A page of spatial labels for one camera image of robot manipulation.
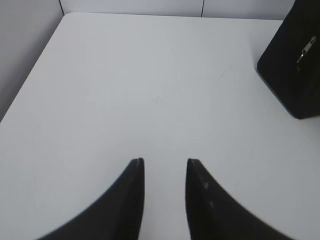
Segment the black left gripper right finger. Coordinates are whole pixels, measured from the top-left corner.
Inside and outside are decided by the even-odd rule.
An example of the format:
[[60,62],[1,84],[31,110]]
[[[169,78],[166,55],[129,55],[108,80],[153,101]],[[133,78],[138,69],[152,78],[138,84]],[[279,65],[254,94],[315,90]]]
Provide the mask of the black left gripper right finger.
[[188,159],[185,209],[193,240],[287,240],[232,198],[198,159]]

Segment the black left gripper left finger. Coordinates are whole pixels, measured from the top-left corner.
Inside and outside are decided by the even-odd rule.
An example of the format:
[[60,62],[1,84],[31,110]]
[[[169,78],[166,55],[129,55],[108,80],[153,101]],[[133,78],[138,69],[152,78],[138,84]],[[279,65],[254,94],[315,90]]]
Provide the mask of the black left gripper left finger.
[[137,240],[145,201],[145,166],[133,159],[94,203],[44,240]]

